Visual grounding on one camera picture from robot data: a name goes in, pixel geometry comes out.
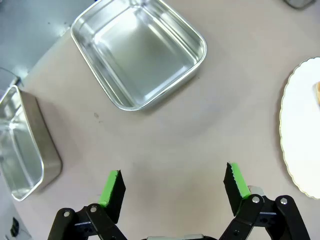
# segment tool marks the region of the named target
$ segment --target metal tray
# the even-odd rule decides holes
[[[120,109],[135,111],[192,78],[204,38],[162,0],[100,0],[72,24],[71,36]]]
[[[0,101],[0,169],[12,197],[24,200],[61,167],[36,98],[12,86]]]

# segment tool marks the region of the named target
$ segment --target rectangular metal pan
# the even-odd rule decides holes
[[[12,86],[0,102],[0,169],[12,197],[24,200],[61,168],[36,98]]]
[[[94,76],[120,109],[135,111],[192,78],[204,38],[162,0],[100,0],[71,26]]]

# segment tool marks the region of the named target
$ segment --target stainless steel tray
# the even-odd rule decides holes
[[[61,167],[36,98],[12,86],[0,102],[0,169],[12,197],[24,200]]]
[[[111,101],[135,111],[192,78],[204,38],[162,0],[100,0],[71,36]]]

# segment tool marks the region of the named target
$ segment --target white plate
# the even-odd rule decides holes
[[[301,63],[285,86],[280,110],[283,159],[293,182],[307,196],[320,199],[320,57]]]

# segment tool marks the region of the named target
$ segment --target table surface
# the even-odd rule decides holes
[[[167,0],[202,35],[197,75],[152,109],[116,108],[67,32],[25,80],[63,161],[61,175],[15,202],[35,240],[60,208],[96,202],[110,170],[127,187],[119,228],[129,238],[203,233],[219,238],[233,218],[223,184],[238,162],[270,199],[291,195],[311,239],[320,201],[294,185],[283,161],[279,111],[289,74],[320,55],[320,1],[305,10],[281,0]],[[263,228],[249,239],[269,239]]]

